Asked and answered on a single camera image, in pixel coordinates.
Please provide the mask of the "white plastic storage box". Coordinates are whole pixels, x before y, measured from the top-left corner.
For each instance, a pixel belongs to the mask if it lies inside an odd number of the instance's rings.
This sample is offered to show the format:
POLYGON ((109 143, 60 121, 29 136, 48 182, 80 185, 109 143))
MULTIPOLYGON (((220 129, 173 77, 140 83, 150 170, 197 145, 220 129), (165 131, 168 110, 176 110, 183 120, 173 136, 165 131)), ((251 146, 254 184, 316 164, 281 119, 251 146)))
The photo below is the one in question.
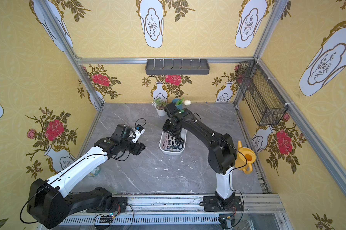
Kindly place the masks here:
POLYGON ((180 134, 180 138, 183 141, 179 141, 177 138, 174 138, 170 134, 163 131, 159 142, 160 150, 167 155, 181 155, 185 149, 186 135, 187 130, 183 129, 180 134))

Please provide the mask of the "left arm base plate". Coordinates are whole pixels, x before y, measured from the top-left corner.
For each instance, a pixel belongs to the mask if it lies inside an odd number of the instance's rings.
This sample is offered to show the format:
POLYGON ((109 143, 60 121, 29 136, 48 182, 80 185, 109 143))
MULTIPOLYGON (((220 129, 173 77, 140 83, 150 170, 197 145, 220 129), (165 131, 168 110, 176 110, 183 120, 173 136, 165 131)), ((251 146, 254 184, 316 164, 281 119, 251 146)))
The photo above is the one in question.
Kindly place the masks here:
POLYGON ((105 212, 126 212, 128 198, 125 196, 110 197, 105 203, 105 212))

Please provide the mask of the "blue scissors floor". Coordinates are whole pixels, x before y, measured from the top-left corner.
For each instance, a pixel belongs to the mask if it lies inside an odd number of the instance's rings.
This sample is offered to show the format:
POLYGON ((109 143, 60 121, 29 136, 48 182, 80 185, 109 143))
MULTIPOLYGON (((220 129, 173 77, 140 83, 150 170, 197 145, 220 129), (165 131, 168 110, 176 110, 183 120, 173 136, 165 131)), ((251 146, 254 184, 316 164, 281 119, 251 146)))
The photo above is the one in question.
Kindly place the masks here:
POLYGON ((183 144, 179 144, 179 145, 172 145, 168 149, 171 150, 171 151, 182 151, 183 148, 184 148, 184 145, 183 144))

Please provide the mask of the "black scissors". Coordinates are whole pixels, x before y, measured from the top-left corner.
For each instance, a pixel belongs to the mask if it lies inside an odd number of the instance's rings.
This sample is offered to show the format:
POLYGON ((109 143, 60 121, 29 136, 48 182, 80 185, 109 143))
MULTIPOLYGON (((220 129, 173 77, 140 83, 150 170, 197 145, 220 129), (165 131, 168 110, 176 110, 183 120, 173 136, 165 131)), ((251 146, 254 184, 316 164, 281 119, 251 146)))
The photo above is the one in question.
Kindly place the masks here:
POLYGON ((171 140, 172 140, 172 145, 174 146, 184 145, 184 140, 181 137, 171 136, 171 140))

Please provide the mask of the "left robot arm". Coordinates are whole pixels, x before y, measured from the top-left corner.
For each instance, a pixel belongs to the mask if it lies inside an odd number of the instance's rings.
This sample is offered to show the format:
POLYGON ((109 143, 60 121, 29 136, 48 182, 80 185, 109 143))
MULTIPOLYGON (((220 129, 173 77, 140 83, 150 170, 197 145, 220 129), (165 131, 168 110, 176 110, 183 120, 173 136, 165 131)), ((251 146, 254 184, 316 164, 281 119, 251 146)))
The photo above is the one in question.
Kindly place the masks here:
POLYGON ((112 194, 105 188, 97 187, 90 192, 75 195, 70 192, 95 168, 109 159, 118 160, 119 153, 139 155, 146 148, 138 141, 144 131, 142 125, 136 125, 135 128, 117 125, 110 137, 99 139, 86 154, 66 169, 47 180, 34 181, 30 186, 29 199, 22 209, 48 229, 80 211, 109 211, 113 207, 112 194))

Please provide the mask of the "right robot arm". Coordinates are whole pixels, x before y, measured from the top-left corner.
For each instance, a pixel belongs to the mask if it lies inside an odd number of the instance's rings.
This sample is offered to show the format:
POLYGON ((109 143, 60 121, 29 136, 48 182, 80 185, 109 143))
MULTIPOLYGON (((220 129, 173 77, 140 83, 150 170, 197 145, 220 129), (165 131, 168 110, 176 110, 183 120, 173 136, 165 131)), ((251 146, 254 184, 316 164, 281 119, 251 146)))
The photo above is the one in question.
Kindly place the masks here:
POLYGON ((221 202, 228 203, 234 199, 229 179, 230 173, 235 169, 237 150, 234 147, 232 137, 229 134, 221 134, 205 125, 201 118, 187 108, 178 109, 170 103, 164 107, 168 119, 163 131, 176 138, 180 144, 185 141, 181 138, 181 131, 187 130, 198 138, 208 149, 208 163, 216 173, 216 196, 221 202))

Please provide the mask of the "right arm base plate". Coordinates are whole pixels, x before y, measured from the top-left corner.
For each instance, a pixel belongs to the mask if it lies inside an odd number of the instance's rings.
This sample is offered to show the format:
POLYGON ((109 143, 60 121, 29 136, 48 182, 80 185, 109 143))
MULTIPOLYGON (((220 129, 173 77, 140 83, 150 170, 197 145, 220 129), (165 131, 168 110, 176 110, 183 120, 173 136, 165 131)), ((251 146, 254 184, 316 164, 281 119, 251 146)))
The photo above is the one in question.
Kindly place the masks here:
POLYGON ((244 210, 243 202, 239 196, 231 195, 227 199, 220 196, 204 196, 199 204, 205 212, 241 212, 244 210))

